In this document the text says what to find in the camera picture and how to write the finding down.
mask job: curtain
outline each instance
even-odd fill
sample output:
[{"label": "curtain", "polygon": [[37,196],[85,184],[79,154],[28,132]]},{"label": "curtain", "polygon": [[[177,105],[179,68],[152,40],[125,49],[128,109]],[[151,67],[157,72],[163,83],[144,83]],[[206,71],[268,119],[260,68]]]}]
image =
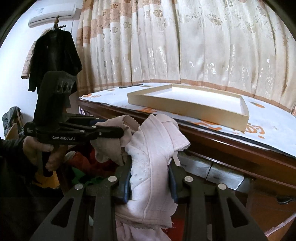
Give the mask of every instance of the curtain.
[{"label": "curtain", "polygon": [[77,51],[79,94],[167,82],[296,104],[296,42],[261,0],[86,0]]}]

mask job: tablecloth with orange print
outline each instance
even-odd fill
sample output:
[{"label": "tablecloth with orange print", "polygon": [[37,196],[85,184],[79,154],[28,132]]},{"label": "tablecloth with orange print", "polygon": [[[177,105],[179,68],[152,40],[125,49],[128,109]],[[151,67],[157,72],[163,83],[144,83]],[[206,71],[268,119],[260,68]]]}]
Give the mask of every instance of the tablecloth with orange print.
[{"label": "tablecloth with orange print", "polygon": [[128,103],[127,93],[162,85],[167,84],[144,83],[142,86],[122,89],[114,88],[84,95],[81,99],[133,111],[151,114],[163,113],[176,119],[179,125],[186,125],[201,131],[227,136],[230,139],[235,139],[251,146],[284,152],[296,157],[296,118],[283,109],[251,97],[242,96],[250,114],[245,131],[238,131],[211,122]]}]

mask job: beige box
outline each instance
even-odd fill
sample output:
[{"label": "beige box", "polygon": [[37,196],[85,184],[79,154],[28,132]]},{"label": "beige box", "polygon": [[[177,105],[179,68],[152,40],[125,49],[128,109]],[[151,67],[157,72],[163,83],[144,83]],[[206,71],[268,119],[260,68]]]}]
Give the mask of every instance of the beige box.
[{"label": "beige box", "polygon": [[241,95],[180,84],[128,93],[128,103],[209,121],[245,131],[249,111]]},{"label": "beige box", "polygon": [[178,158],[181,163],[181,167],[185,169],[185,171],[197,175],[202,178],[206,178],[212,162],[203,160],[201,158],[195,156],[188,156],[183,151],[178,152]]},{"label": "beige box", "polygon": [[243,175],[217,164],[211,166],[207,176],[207,181],[216,184],[224,183],[227,187],[233,190],[236,190],[243,180]]}]

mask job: white wall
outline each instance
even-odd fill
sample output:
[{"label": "white wall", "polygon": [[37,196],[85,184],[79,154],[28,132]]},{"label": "white wall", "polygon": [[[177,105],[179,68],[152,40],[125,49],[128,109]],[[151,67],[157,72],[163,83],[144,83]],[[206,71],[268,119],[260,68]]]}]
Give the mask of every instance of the white wall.
[{"label": "white wall", "polygon": [[[38,0],[28,9],[16,22],[4,43],[0,48],[0,117],[6,113],[10,107],[18,106],[23,113],[24,121],[32,121],[37,102],[37,92],[29,92],[29,80],[21,78],[22,68],[24,66],[27,54],[33,44],[46,28],[53,27],[53,23],[47,23],[34,28],[28,27],[29,20],[34,16],[37,9],[45,6],[74,2],[78,9],[82,9],[83,0]],[[63,30],[71,32],[74,42],[78,29],[79,19],[75,17],[72,21],[60,21],[59,26],[67,25]],[[72,104],[71,111],[77,106]],[[4,138],[2,122],[0,124],[0,136]]]}]

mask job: wooden table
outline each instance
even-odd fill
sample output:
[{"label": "wooden table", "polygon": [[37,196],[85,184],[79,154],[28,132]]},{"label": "wooden table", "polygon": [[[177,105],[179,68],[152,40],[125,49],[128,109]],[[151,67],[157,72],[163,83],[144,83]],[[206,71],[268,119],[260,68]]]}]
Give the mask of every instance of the wooden table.
[{"label": "wooden table", "polygon": [[[127,114],[141,124],[149,116],[149,113],[85,100],[79,100],[79,105],[91,115],[103,119]],[[245,180],[252,180],[251,185],[249,185],[251,188],[249,188],[250,193],[247,197],[247,209],[263,231],[279,225],[293,212],[296,212],[295,202],[279,205],[275,199],[276,195],[296,197],[296,159],[271,150],[249,146],[226,137],[199,131],[184,126],[182,123],[178,124],[180,131],[191,143],[188,150],[189,154],[238,171],[244,177],[249,177]],[[269,237],[269,240],[281,240],[287,229],[278,230]]]}]

